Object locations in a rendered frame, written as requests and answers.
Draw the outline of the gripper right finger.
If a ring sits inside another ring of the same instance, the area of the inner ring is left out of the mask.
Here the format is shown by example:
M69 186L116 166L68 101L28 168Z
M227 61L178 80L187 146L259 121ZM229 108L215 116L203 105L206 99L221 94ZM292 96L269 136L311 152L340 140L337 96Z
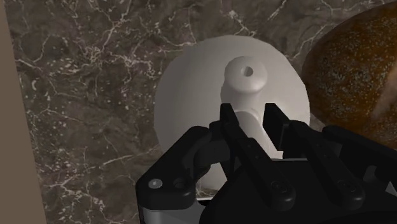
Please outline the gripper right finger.
M288 158L305 156L328 198L344 209L360 208L366 197L364 175L382 191L397 192L397 151L345 128L329 125L318 132L290 120L274 103L265 105L263 128L277 150Z

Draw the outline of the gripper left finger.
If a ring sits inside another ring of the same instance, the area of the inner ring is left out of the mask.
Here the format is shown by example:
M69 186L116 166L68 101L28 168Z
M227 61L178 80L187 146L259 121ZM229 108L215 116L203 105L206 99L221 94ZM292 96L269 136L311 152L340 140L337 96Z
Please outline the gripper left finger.
M139 178L137 203L150 210L189 208L200 175L217 162L226 163L229 175L240 164L269 208L287 211L293 207L295 189L258 142L247 137L229 103L221 104L219 120L211 128L189 128Z

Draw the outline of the white round narrow-neck vase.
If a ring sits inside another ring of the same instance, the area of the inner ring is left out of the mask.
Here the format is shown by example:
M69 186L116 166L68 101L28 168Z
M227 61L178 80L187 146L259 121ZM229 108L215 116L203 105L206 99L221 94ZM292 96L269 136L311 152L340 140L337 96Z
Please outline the white round narrow-neck vase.
M154 128L167 151L190 127L218 120L230 103L240 126L270 158L282 158L262 127L273 102L291 120L310 122L303 81L271 44L248 36L219 36L187 46L164 71L155 94Z

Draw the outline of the brown speckled bread loaf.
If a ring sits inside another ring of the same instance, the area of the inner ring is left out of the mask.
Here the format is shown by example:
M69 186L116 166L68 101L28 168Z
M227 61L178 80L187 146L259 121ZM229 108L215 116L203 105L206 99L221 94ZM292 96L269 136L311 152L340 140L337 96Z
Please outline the brown speckled bread loaf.
M307 54L301 78L319 121L397 150L397 0L325 34Z

